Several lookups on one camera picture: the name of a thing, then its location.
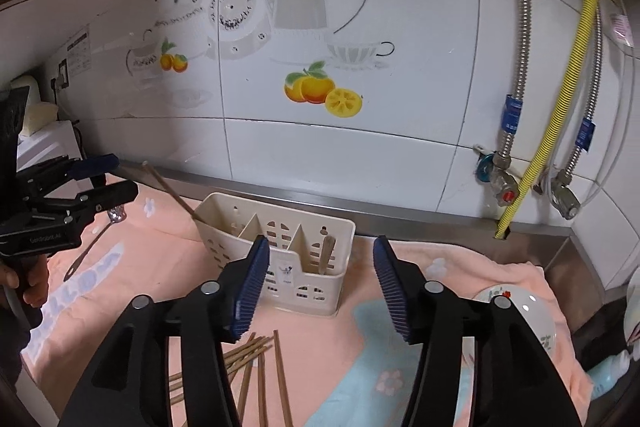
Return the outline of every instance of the wooden chopstick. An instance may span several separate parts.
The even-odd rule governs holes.
[[[284,376],[284,364],[282,362],[282,350],[280,349],[280,336],[278,330],[273,330],[273,345],[276,348],[276,371],[278,374],[278,387],[280,388],[280,402],[282,404],[282,414],[284,416],[285,427],[293,427],[291,418],[291,406],[289,404],[289,394],[287,393],[287,381]]]
[[[160,186],[161,186],[162,188],[164,188],[164,190],[166,190],[166,191],[167,191],[167,193],[168,193],[172,198],[174,198],[174,200],[176,201],[176,203],[178,203],[182,208],[184,208],[184,209],[185,209],[185,210],[190,214],[190,216],[191,216],[193,219],[197,219],[198,221],[202,221],[203,223],[206,223],[206,221],[205,221],[204,219],[202,219],[202,218],[198,215],[198,213],[197,213],[195,210],[193,210],[193,209],[192,209],[192,208],[187,204],[187,202],[186,202],[186,201],[184,201],[184,200],[180,197],[180,195],[179,195],[175,190],[173,190],[173,189],[169,186],[169,184],[165,181],[165,179],[164,179],[164,178],[162,178],[162,176],[158,173],[158,171],[156,171],[156,169],[154,168],[154,166],[153,166],[153,165],[151,165],[151,164],[150,164],[149,162],[147,162],[147,161],[144,161],[144,162],[142,162],[142,166],[143,166],[143,168],[144,168],[144,169],[145,169],[149,174],[151,174],[151,175],[156,179],[156,181],[160,184]]]
[[[251,336],[249,337],[249,339],[244,344],[242,344],[241,346],[238,346],[238,347],[234,347],[234,349],[230,349],[229,351],[227,351],[225,353],[225,362],[229,357],[237,355],[238,353],[240,353],[242,350],[246,349],[247,347],[251,347],[254,344],[258,343],[263,338],[264,337],[257,337],[256,338],[255,333],[252,333]]]
[[[177,381],[177,382],[174,382],[169,386],[169,393],[171,393],[172,391],[177,391],[181,387],[182,387],[182,381],[181,380]]]
[[[242,375],[242,384],[240,386],[240,396],[238,397],[238,418],[240,423],[244,419],[244,407],[246,406],[246,397],[249,394],[249,381],[251,380],[251,371],[254,364],[248,363],[244,367],[244,375]]]
[[[258,416],[260,427],[269,427],[267,419],[266,375],[264,370],[264,353],[258,356]]]
[[[262,340],[264,337],[258,337],[257,339],[255,338],[255,333],[252,333],[249,336],[249,339],[242,344],[242,346],[238,346],[234,349],[231,349],[230,351],[227,351],[225,353],[225,362],[226,362],[226,358],[229,356],[233,356],[234,354],[238,353],[239,351],[243,350],[245,347],[249,347],[249,346],[253,346],[256,342],[258,342],[258,340]],[[178,372],[175,373],[174,375],[170,375],[169,376],[169,383],[171,383],[172,381],[176,381],[176,380],[180,380],[182,378],[182,372]]]
[[[236,349],[241,349],[242,347],[246,347],[246,346],[248,346],[248,345],[249,345],[249,343],[250,343],[254,338],[255,338],[255,333],[252,333],[252,334],[251,334],[251,336],[249,336],[249,339],[244,343],[244,346],[236,347]],[[231,384],[233,383],[234,378],[236,377],[236,375],[237,375],[237,374],[238,374],[238,372],[237,372],[237,371],[236,371],[236,372],[234,372],[234,373],[231,373],[231,375],[230,375],[230,374],[228,374],[228,373],[226,374],[226,375],[227,375],[227,377],[228,377],[228,379],[229,379],[229,385],[231,385]]]
[[[180,403],[182,400],[184,400],[184,393],[180,393],[179,395],[172,397],[172,399],[169,400],[169,404],[175,405]]]
[[[263,337],[257,342],[254,341],[254,343],[251,346],[248,346],[248,347],[245,347],[244,349],[241,349],[236,354],[231,355],[228,358],[225,357],[225,365],[226,365],[226,367],[227,368],[231,367],[232,365],[234,365],[235,362],[237,362],[238,360],[244,359],[245,356],[251,354],[252,352],[254,352],[259,347],[264,346],[264,344],[266,344],[270,340],[272,340],[271,337]]]
[[[257,349],[256,351],[252,352],[248,357],[245,357],[242,360],[238,360],[234,365],[229,367],[226,372],[229,375],[231,375],[231,373],[236,372],[243,365],[246,365],[247,363],[251,362],[253,359],[256,359],[257,357],[259,357],[261,354],[263,354],[265,351],[268,351],[269,349],[271,349],[271,345],[262,346],[260,349]]]

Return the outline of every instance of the lemon slice decal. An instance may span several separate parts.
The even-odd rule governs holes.
[[[329,92],[324,100],[324,107],[332,115],[339,118],[355,116],[362,108],[362,99],[351,89],[337,87]]]

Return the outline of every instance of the paper sign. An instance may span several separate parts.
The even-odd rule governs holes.
[[[69,78],[91,69],[89,26],[76,33],[66,46],[66,66]]]

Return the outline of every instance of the white container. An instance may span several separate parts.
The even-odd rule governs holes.
[[[220,192],[210,194],[196,209],[207,222],[196,220],[205,247],[222,269],[243,259],[255,237],[267,238],[270,265],[260,299],[276,308],[311,315],[334,315],[351,256],[355,224],[348,219],[260,203]],[[326,275],[318,274],[322,241],[335,237]]]

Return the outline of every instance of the pink cloth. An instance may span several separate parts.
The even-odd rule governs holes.
[[[190,204],[197,206],[198,202],[190,201]],[[190,216],[169,195],[140,185],[138,198],[126,206],[126,211],[127,219],[113,225],[102,236],[74,277],[91,269],[119,244],[122,257],[117,266],[104,281],[60,312],[37,359],[26,359],[34,379],[58,415],[62,415],[73,388],[98,345],[135,295],[144,293],[156,301],[177,298],[218,275],[216,263],[201,244]],[[52,292],[60,288],[69,265],[95,237],[94,233],[107,223],[107,216],[98,216],[82,234],[82,248],[60,252],[50,259]],[[271,335],[274,329],[280,331],[296,426],[305,424],[363,350],[363,339],[351,312],[362,302],[382,298],[372,267],[371,245],[372,239],[369,238],[357,237],[354,240],[352,262],[335,317],[311,317],[279,311],[267,305],[259,305],[256,310],[251,331],[258,335]],[[392,245],[398,257],[417,263],[423,270],[438,259],[434,265],[438,279],[462,297],[470,298],[497,283],[511,283],[543,298],[558,330],[553,361],[584,423],[592,384],[575,360],[564,316],[540,268],[530,264],[501,266],[476,252],[451,245],[400,242]],[[273,349],[266,354],[266,368],[270,426],[284,426]],[[179,370],[179,341],[171,339],[169,371],[174,374]],[[241,380],[242,374],[232,384],[236,396]],[[174,405],[172,413],[174,425],[182,425],[185,420],[184,403]],[[258,425],[256,370],[252,375],[244,424]],[[458,425],[468,425],[468,414],[463,414]]]

